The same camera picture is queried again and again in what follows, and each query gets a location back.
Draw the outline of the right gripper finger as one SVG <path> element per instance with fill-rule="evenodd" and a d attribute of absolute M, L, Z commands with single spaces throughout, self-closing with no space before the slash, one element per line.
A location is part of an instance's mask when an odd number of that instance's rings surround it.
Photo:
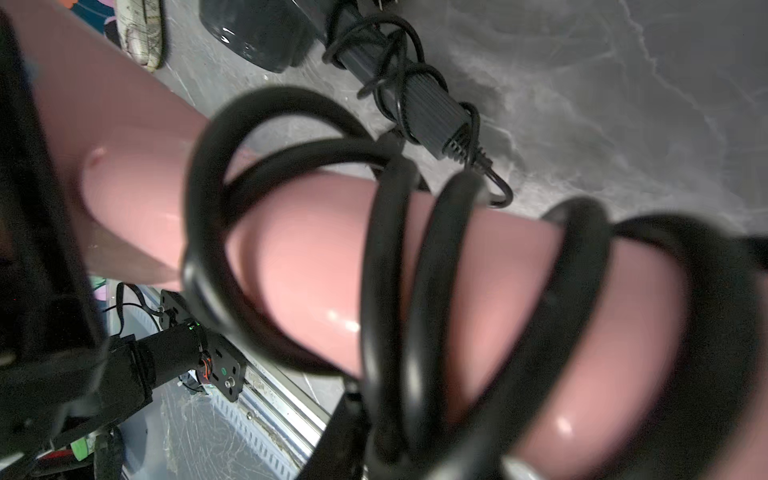
<path fill-rule="evenodd" d="M 359 392 L 345 392 L 297 480 L 360 480 L 369 422 Z"/>

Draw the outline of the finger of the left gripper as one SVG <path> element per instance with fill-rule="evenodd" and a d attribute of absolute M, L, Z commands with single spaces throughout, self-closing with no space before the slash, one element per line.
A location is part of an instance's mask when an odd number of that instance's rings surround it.
<path fill-rule="evenodd" d="M 1 357 L 94 368 L 107 336 L 12 22 L 1 16 Z"/>

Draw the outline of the pink hair dryer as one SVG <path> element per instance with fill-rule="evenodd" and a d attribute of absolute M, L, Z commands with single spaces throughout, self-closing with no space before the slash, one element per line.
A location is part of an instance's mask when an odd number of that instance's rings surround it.
<path fill-rule="evenodd" d="M 767 240 L 589 197 L 438 194 L 343 106 L 270 86 L 205 118 L 55 1 L 5 1 L 109 335 L 160 291 L 248 353 L 344 375 L 363 473 L 767 475 Z"/>

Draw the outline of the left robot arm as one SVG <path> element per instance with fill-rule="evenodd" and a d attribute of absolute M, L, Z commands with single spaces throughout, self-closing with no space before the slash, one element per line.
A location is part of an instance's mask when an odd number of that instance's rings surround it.
<path fill-rule="evenodd" d="M 109 335 L 89 286 L 11 20 L 1 20 L 1 475 L 100 432 L 99 479 L 124 461 L 116 425 L 196 367 L 192 324 Z"/>

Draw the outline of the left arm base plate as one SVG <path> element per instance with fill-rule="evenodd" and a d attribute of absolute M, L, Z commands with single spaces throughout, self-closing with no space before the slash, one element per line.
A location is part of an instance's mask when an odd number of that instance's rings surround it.
<path fill-rule="evenodd" d="M 215 386 L 228 401 L 237 401 L 247 370 L 243 353 L 224 336 L 198 322 L 180 293 L 161 290 L 159 326 L 168 330 L 177 325 L 188 327 L 199 337 L 201 360 L 196 368 L 199 382 Z"/>

